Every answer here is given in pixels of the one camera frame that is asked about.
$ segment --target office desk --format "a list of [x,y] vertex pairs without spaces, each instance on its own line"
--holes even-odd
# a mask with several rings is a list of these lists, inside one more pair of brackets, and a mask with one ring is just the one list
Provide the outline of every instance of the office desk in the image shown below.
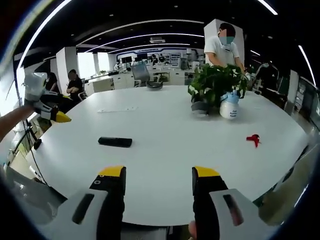
[[[273,187],[308,143],[304,130],[263,96],[248,92],[238,118],[197,117],[187,86],[99,92],[54,124],[34,157],[45,181],[69,198],[89,188],[108,166],[126,166],[123,221],[186,225],[194,219],[192,167],[214,168],[230,189],[251,201]],[[98,113],[109,110],[109,113]],[[260,135],[261,144],[246,141]],[[100,137],[132,138],[130,148],[98,144]],[[28,162],[36,170],[32,155]]]

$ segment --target red object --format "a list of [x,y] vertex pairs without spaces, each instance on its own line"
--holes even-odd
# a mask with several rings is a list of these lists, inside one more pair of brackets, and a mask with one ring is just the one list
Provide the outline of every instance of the red object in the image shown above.
[[247,140],[247,141],[253,141],[256,148],[257,148],[258,145],[261,143],[261,142],[260,142],[260,137],[259,137],[258,134],[253,134],[252,136],[248,136],[248,137],[246,138],[246,140]]

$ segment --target cable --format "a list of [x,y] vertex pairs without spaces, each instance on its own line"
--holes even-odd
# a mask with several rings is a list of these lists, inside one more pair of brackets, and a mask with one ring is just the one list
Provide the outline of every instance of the cable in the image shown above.
[[[22,99],[20,98],[20,93],[19,93],[19,88],[18,88],[18,81],[17,81],[17,78],[16,78],[16,77],[14,78],[14,84],[15,84],[16,95],[17,95],[18,101],[19,101],[19,106],[21,107],[21,106],[22,106],[22,105],[21,105]],[[22,120],[24,132],[26,133],[26,132],[27,132],[27,128],[26,128],[26,125],[25,125],[25,121],[27,121],[27,120]],[[48,185],[48,183],[47,183],[46,180],[44,179],[44,176],[42,175],[42,173],[41,173],[41,171],[40,171],[40,168],[38,167],[38,164],[37,164],[37,162],[36,162],[36,158],[35,158],[34,152],[32,151],[32,146],[31,146],[31,143],[30,143],[30,142],[31,142],[31,139],[30,139],[30,135],[29,135],[29,134],[30,134],[29,132],[26,134],[26,139],[27,139],[28,144],[29,144],[30,152],[31,152],[32,157],[33,157],[33,161],[34,161],[34,163],[35,163],[35,165],[36,165],[36,168],[37,168],[38,171],[39,171],[39,174],[40,174],[42,180],[44,181],[44,183],[45,183],[46,185]]]

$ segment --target green leaves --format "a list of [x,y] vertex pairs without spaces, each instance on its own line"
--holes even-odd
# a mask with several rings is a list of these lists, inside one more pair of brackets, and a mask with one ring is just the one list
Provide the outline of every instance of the green leaves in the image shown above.
[[188,88],[191,100],[207,102],[210,106],[220,107],[220,98],[233,89],[239,89],[241,98],[245,96],[247,78],[238,66],[210,66],[205,64],[195,71],[195,78]]

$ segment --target face mask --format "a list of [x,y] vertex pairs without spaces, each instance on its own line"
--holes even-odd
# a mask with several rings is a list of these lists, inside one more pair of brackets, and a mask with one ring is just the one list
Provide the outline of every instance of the face mask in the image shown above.
[[227,45],[231,44],[235,38],[233,36],[219,36],[219,39],[223,45]]

